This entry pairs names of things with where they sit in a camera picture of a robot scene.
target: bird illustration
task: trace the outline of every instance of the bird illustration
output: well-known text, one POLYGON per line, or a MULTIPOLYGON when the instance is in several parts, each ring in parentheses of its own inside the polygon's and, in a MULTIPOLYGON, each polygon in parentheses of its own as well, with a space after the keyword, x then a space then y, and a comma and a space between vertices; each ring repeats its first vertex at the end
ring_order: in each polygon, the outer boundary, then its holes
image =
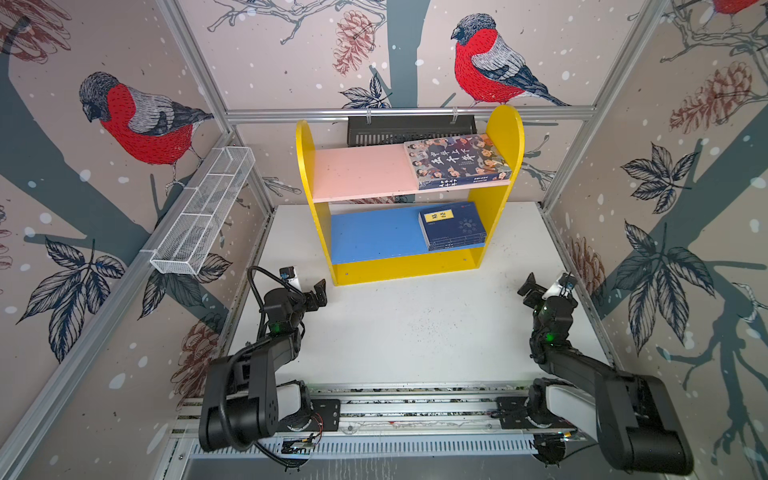
MULTIPOLYGON (((677 9, 682 10, 690 5, 696 4, 701 1, 702 0, 691 0, 690 2, 683 3, 677 9)), ((701 16, 700 21, 703 21, 704 25, 701 28, 699 28, 699 30, 707 31, 707 25, 710 23, 710 20, 712 20, 712 18, 715 16, 716 13, 720 13, 722 15, 730 16, 730 28, 724 31, 723 35, 725 35, 731 30, 736 30, 738 28, 741 28, 741 25, 735 25, 733 23, 733 16, 741 12, 745 8, 750 7, 758 2, 758 0, 707 0, 707 1, 708 3, 711 3, 712 6, 709 7, 701 16)))
POLYGON ((558 106, 568 104, 549 94, 525 65, 525 59, 509 48, 496 31, 490 15, 467 15, 456 25, 451 35, 456 40, 456 81, 475 99, 507 103, 517 97, 538 97, 558 106))
POLYGON ((145 94, 97 71, 80 86, 80 102, 88 121, 98 118, 104 129, 133 158, 150 165, 171 165, 176 180, 176 161, 192 148, 192 137, 201 123, 214 116, 199 108, 185 107, 165 95, 145 94))

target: white table surface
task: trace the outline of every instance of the white table surface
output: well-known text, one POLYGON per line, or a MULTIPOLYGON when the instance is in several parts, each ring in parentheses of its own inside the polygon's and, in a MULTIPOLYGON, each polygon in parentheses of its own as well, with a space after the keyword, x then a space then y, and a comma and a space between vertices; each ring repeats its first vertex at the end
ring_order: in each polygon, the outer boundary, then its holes
MULTIPOLYGON (((335 213, 370 205, 334 205, 335 213)), ((260 265, 278 274, 295 266, 302 290, 325 278, 328 306, 304 316, 306 336, 277 382, 387 384, 528 381, 545 376, 529 358, 531 309, 517 289, 530 272, 545 286, 564 269, 534 203, 509 203, 477 270, 334 286, 310 210, 281 205, 260 265)), ((263 296, 278 284, 257 273, 263 296)), ((250 293, 230 353, 253 342, 258 305, 250 293)), ((581 304, 574 311, 574 347, 602 362, 605 354, 581 304)))

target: blue book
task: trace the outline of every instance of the blue book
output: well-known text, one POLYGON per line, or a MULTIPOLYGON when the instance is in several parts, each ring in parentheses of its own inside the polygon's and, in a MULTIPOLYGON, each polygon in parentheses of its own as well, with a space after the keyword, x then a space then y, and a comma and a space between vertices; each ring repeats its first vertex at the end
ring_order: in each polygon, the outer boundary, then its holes
POLYGON ((473 202, 424 208, 419 212, 419 224, 430 250, 485 242, 485 228, 473 202))

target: black cable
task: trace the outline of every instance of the black cable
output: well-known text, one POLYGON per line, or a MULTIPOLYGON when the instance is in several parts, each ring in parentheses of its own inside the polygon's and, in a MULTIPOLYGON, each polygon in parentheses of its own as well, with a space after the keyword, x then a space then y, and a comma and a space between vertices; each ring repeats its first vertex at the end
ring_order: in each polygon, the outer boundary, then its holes
POLYGON ((565 460, 566 458, 570 457, 571 455, 579 453, 581 450, 586 450, 586 449, 588 449, 590 447, 594 447, 595 445, 597 445, 597 443, 593 443, 591 445, 587 445, 585 447, 581 447, 580 449, 574 450, 573 452, 571 452, 571 453, 567 454, 565 457, 563 457, 563 460, 565 460))

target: yellow side panel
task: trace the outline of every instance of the yellow side panel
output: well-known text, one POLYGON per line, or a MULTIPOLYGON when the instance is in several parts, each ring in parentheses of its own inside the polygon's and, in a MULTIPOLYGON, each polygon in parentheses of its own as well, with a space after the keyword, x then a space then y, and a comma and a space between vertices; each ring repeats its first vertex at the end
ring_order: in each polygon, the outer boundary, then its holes
POLYGON ((327 203, 315 204, 312 199, 312 184, 315 176, 315 143, 312 140, 312 131, 306 120, 296 124, 296 156, 299 160, 299 174, 301 184, 306 193, 306 202, 310 206, 312 218, 315 220, 317 234, 320 237, 320 245, 323 254, 331 270, 331 280, 336 285, 336 275, 331 264, 331 211, 327 203))
POLYGON ((525 152, 525 133, 523 132, 523 121, 517 110, 508 105, 497 107, 491 114, 488 121, 488 128, 485 131, 498 148, 498 151, 507 161, 507 165, 512 169, 510 182, 507 187, 486 187, 473 188, 469 192, 468 200, 475 202, 478 209, 480 220, 482 220, 485 231, 488 236, 485 240, 485 247, 473 248, 472 258, 480 266, 485 249, 491 243, 491 237, 496 230, 498 221, 502 218, 504 206, 507 203, 515 180, 518 178, 520 167, 523 164, 523 153, 525 152))

